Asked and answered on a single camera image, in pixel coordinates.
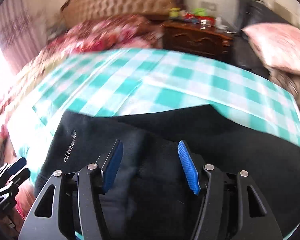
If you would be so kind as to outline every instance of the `drawer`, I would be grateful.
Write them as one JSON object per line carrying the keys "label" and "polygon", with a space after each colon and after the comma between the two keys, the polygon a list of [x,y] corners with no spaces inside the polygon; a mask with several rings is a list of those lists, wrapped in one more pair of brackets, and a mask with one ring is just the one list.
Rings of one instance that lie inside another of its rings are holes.
{"label": "drawer", "polygon": [[224,41],[219,36],[192,30],[165,27],[163,48],[219,59]]}

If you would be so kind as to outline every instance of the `printed logo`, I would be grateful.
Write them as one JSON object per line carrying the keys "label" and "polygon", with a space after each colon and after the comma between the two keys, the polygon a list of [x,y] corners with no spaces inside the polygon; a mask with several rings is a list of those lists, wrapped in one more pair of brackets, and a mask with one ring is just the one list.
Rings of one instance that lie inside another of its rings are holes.
{"label": "printed logo", "polygon": [[71,137],[72,137],[72,142],[71,144],[68,146],[67,152],[66,152],[66,157],[63,159],[64,162],[66,162],[68,160],[68,158],[70,157],[70,153],[72,151],[72,148],[74,146],[74,142],[75,142],[75,136],[76,136],[77,132],[74,130]]}

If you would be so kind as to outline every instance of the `plaid sheet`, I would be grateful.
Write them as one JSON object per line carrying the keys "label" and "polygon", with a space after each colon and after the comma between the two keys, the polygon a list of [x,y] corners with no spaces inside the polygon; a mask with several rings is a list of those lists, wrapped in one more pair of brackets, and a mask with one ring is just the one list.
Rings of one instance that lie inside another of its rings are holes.
{"label": "plaid sheet", "polygon": [[113,116],[212,104],[223,116],[300,147],[292,95],[253,73],[167,50],[119,49],[69,57],[20,104],[8,123],[34,181],[63,112]]}

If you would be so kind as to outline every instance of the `metal bolt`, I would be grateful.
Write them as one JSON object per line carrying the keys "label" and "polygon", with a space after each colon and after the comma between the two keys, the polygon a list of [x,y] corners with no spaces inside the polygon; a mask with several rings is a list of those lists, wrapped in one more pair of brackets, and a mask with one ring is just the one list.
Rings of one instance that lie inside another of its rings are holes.
{"label": "metal bolt", "polygon": [[88,170],[95,170],[97,167],[98,167],[97,164],[95,164],[95,163],[90,163],[90,164],[88,165]]}
{"label": "metal bolt", "polygon": [[240,171],[240,175],[242,177],[248,177],[249,176],[249,173],[247,171]]}
{"label": "metal bolt", "polygon": [[204,166],[204,168],[207,170],[207,171],[212,171],[214,169],[214,166],[212,164],[206,164]]}
{"label": "metal bolt", "polygon": [[59,177],[61,174],[62,174],[61,170],[56,170],[53,172],[53,176],[55,176],[55,177]]}

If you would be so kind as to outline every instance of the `wooden nightstand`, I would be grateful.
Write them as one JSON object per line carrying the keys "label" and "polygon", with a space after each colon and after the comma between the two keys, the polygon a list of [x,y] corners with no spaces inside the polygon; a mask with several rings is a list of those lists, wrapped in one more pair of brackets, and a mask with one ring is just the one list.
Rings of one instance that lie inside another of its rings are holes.
{"label": "wooden nightstand", "polygon": [[229,63],[233,34],[215,27],[200,30],[200,24],[166,21],[163,48],[191,53]]}

